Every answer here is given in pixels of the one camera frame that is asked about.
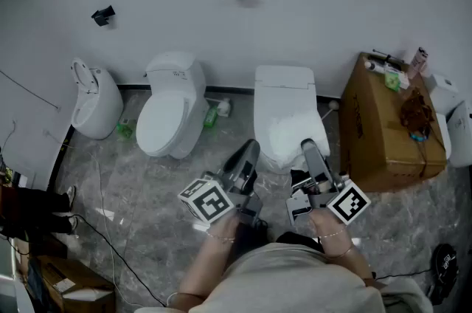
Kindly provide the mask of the small white open-lid toilet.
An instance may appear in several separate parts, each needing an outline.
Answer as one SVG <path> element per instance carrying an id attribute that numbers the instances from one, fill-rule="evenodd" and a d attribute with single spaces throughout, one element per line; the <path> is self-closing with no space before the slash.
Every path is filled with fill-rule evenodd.
<path id="1" fill-rule="evenodd" d="M 90 68 L 79 58 L 73 59 L 71 72 L 78 87 L 72 127 L 88 138 L 105 139 L 114 130 L 124 109 L 114 79 L 106 69 Z"/>

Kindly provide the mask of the brown claw clip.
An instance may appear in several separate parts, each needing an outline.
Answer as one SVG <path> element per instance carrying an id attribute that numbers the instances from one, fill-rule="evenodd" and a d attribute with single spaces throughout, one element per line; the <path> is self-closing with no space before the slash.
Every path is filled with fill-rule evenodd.
<path id="1" fill-rule="evenodd" d="M 410 135 L 420 134 L 428 138 L 431 133 L 431 123 L 434 122 L 433 111 L 425 102 L 424 96 L 418 88 L 414 88 L 409 98 L 400 108 L 400 123 Z"/>

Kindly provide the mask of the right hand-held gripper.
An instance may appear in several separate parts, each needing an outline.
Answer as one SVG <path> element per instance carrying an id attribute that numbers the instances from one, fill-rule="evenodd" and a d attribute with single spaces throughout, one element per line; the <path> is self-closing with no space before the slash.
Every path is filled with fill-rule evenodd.
<path id="1" fill-rule="evenodd" d="M 367 195 L 346 174 L 331 176 L 329 165 L 312 139 L 301 143 L 308 171 L 291 169 L 292 194 L 286 201 L 292 225 L 315 209 L 328 209 L 341 222 L 351 224 L 371 204 Z"/>

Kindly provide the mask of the large brown cardboard box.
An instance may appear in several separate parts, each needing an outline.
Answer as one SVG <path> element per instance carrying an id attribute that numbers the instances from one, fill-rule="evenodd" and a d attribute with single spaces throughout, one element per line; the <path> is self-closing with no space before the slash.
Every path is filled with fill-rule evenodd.
<path id="1" fill-rule="evenodd" d="M 415 76 L 409 89 L 394 92 L 386 87 L 382 74 L 365 67 L 371 57 L 359 54 L 341 96 L 341 170 L 364 192 L 402 190 L 445 170 L 445 146 L 436 120 L 422 142 L 411 138 L 400 122 L 401 106 L 414 89 L 427 106 L 432 105 L 422 77 Z"/>

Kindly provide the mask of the white rounded toilet with tank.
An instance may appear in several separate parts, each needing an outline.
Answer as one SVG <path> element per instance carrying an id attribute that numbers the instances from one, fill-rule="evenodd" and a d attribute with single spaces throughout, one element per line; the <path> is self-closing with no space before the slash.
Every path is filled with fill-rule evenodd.
<path id="1" fill-rule="evenodd" d="M 209 104 L 196 57 L 175 51 L 157 55 L 145 70 L 151 96 L 137 121 L 136 141 L 150 157 L 183 159 L 194 149 Z"/>

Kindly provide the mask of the pink bottle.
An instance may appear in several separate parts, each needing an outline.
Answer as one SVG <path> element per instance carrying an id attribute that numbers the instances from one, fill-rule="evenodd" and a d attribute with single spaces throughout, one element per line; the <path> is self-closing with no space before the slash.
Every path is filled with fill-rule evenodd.
<path id="1" fill-rule="evenodd" d="M 407 77 L 408 79 L 413 79 L 418 73 L 420 73 L 424 66 L 426 65 L 428 60 L 428 53 L 424 50 L 424 48 L 419 47 L 416 51 L 412 61 L 409 63 L 409 67 L 407 70 Z"/>

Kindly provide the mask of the black round device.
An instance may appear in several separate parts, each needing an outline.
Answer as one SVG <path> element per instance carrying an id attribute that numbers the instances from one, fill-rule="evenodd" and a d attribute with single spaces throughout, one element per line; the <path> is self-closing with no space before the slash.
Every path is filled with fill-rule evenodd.
<path id="1" fill-rule="evenodd" d="M 450 244 L 439 244 L 431 258 L 433 284 L 428 298 L 433 306 L 440 305 L 451 293 L 459 274 L 457 251 Z"/>

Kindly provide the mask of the person's right forearm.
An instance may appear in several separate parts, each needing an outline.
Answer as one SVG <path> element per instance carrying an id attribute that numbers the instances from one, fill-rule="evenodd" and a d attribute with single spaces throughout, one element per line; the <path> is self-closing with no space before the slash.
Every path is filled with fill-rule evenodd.
<path id="1" fill-rule="evenodd" d="M 373 281 L 372 271 L 366 258 L 354 245 L 347 226 L 330 210 L 316 209 L 309 214 L 326 255 L 340 255 L 352 245 L 355 246 L 346 256 L 330 263 L 342 266 L 360 277 L 365 283 Z"/>

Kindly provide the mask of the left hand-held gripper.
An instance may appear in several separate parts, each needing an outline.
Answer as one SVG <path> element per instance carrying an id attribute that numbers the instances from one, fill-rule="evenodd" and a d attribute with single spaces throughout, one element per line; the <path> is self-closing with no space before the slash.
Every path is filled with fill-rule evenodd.
<path id="1" fill-rule="evenodd" d="M 254 192 L 259 155 L 259 142 L 247 140 L 224 163 L 224 175 L 203 173 L 178 194 L 178 199 L 203 224 L 210 225 L 235 209 L 244 224 L 255 225 L 263 207 Z"/>

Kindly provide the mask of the person's left forearm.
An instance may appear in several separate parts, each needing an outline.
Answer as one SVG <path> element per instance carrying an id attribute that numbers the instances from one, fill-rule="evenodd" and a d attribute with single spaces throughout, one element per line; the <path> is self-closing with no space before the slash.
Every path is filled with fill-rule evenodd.
<path id="1" fill-rule="evenodd" d="M 232 210 L 210 226 L 177 293 L 170 299 L 170 308 L 188 312 L 209 297 L 222 280 L 239 223 L 237 211 Z"/>

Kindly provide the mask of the person's black trousers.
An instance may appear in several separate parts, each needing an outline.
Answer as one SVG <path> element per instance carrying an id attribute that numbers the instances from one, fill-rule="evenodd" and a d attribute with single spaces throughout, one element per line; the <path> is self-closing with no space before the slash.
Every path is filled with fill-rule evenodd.
<path id="1" fill-rule="evenodd" d="M 275 240 L 275 242 L 281 244 L 303 245 L 324 253 L 322 245 L 315 239 L 294 232 L 283 233 Z M 265 221 L 259 220 L 254 227 L 244 223 L 239 223 L 235 234 L 235 242 L 232 245 L 229 255 L 229 260 L 235 261 L 242 255 L 270 243 L 268 225 Z"/>

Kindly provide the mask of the green packet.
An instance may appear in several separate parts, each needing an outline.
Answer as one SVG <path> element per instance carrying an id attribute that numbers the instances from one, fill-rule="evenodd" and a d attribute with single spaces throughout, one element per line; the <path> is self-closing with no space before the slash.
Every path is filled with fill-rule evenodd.
<path id="1" fill-rule="evenodd" d="M 399 74 L 397 72 L 386 70 L 384 72 L 384 83 L 388 89 L 397 92 L 401 85 Z"/>

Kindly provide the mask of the small brown cardboard box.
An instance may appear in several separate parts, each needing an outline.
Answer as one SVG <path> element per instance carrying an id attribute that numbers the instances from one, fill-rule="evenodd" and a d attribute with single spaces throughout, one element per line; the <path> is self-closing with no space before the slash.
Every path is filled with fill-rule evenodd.
<path id="1" fill-rule="evenodd" d="M 29 260 L 27 286 L 46 313 L 115 313 L 115 287 L 80 261 L 41 255 Z"/>

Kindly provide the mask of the person's grey sweatshirt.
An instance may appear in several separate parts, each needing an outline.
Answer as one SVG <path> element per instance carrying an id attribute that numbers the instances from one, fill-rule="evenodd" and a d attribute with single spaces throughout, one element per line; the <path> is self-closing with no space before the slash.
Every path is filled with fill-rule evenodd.
<path id="1" fill-rule="evenodd" d="M 145 307 L 135 313 L 434 313 L 409 278 L 376 289 L 309 247 L 272 243 L 246 253 L 202 304 L 188 312 Z"/>

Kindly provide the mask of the small white box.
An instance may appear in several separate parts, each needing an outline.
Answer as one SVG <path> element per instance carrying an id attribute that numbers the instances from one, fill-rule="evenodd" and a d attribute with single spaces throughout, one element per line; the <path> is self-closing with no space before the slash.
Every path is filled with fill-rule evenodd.
<path id="1" fill-rule="evenodd" d="M 395 66 L 390 63 L 386 63 L 384 67 L 385 67 L 385 71 L 389 70 L 389 71 L 397 72 L 399 74 L 400 82 L 401 82 L 400 89 L 407 90 L 409 88 L 409 79 L 403 71 L 396 69 Z"/>

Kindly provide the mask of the white square-lid toilet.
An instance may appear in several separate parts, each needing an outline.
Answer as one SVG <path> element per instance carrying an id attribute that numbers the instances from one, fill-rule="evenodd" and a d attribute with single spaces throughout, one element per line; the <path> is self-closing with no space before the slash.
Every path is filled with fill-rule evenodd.
<path id="1" fill-rule="evenodd" d="M 268 130 L 272 120 L 290 117 L 298 112 L 318 111 L 317 93 L 313 71 L 299 66 L 259 66 L 255 73 L 254 87 L 254 135 L 260 144 L 263 164 L 273 173 L 289 173 L 291 169 L 279 168 L 272 159 Z"/>

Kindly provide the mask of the black wall hook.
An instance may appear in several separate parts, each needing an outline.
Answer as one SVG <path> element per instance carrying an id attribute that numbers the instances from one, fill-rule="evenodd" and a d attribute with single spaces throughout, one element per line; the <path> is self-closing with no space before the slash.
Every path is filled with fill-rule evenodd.
<path id="1" fill-rule="evenodd" d="M 97 10 L 95 11 L 91 18 L 95 21 L 95 23 L 99 27 L 104 27 L 109 24 L 109 19 L 115 16 L 116 13 L 113 9 L 113 7 L 110 5 L 107 8 L 103 10 Z"/>

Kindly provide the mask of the black metal fixture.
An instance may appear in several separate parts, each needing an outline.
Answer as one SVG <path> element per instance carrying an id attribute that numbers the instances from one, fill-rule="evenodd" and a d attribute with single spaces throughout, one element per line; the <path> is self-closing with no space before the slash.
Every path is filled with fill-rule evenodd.
<path id="1" fill-rule="evenodd" d="M 379 51 L 379 50 L 376 50 L 376 49 L 373 49 L 372 50 L 373 53 L 375 53 L 376 55 L 381 55 L 381 56 L 384 56 L 386 61 L 391 61 L 391 62 L 395 62 L 395 63 L 399 63 L 399 64 L 405 64 L 405 61 L 401 58 L 397 58 L 393 55 L 390 55 L 388 53 L 385 53 L 385 52 L 382 52 L 382 51 Z"/>

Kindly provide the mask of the gold bangle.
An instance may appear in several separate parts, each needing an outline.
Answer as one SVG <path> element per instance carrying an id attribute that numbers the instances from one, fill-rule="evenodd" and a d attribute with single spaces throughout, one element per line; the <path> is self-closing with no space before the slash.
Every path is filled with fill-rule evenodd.
<path id="1" fill-rule="evenodd" d="M 345 252 L 343 252 L 342 254 L 340 255 L 324 255 L 326 257 L 326 259 L 328 260 L 336 260 L 336 259 L 340 259 L 340 258 L 343 258 L 344 256 L 346 256 L 351 250 L 353 250 L 355 248 L 355 246 L 351 246 L 349 247 Z"/>

